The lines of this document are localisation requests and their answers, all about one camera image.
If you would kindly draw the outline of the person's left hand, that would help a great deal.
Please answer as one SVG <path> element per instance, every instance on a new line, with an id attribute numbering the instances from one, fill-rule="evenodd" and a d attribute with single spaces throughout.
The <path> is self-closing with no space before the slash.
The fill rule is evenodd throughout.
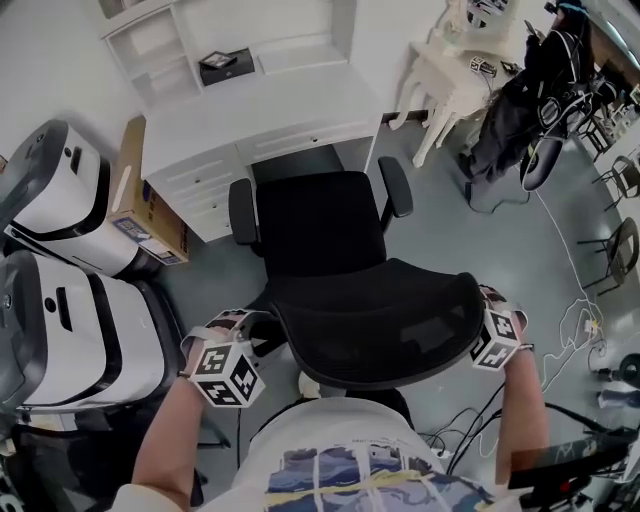
<path id="1" fill-rule="evenodd" d="M 224 310 L 215 318 L 210 320 L 206 324 L 206 328 L 213 329 L 219 327 L 226 330 L 232 330 L 237 324 L 241 323 L 248 314 L 249 311 L 244 309 Z"/>

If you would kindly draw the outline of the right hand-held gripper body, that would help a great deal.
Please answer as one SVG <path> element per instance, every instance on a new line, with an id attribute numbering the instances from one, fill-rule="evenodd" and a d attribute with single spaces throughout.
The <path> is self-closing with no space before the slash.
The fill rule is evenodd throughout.
<path id="1" fill-rule="evenodd" d="M 483 296 L 483 324 L 480 337 L 471 349 L 472 366 L 484 371 L 499 371 L 519 347 L 519 337 L 513 322 L 512 312 L 507 309 L 499 295 L 486 286 L 481 286 Z"/>

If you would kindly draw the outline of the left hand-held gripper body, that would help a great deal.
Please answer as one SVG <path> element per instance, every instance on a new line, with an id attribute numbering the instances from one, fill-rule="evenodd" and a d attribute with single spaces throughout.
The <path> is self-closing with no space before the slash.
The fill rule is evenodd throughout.
<path id="1" fill-rule="evenodd" d="M 183 339 L 187 366 L 182 375 L 217 408 L 248 408 L 264 391 L 245 349 L 230 333 L 194 327 Z"/>

